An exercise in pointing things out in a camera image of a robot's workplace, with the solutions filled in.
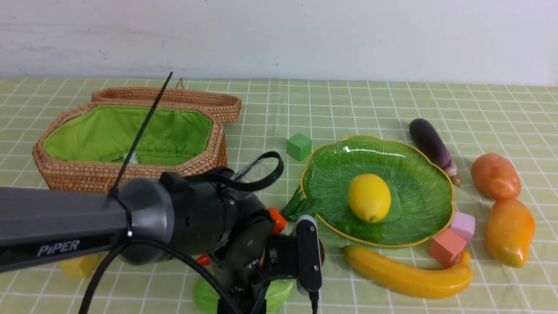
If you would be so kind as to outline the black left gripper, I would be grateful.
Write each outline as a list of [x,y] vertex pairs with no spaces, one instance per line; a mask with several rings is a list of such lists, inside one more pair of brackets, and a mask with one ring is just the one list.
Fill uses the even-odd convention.
[[251,216],[211,254],[215,278],[242,314],[265,314],[271,282],[299,276],[296,240],[274,235],[274,228],[270,216]]

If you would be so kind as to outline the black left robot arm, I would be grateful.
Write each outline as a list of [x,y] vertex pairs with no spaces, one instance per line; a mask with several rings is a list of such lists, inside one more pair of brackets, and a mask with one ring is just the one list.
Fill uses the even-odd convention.
[[143,266],[179,259],[217,294],[219,314],[262,314],[276,280],[316,290],[320,251],[315,225],[273,234],[271,213],[254,195],[278,178],[252,183],[227,168],[182,177],[138,177],[110,194],[1,188],[1,272],[109,252],[86,290],[89,310],[112,261]]

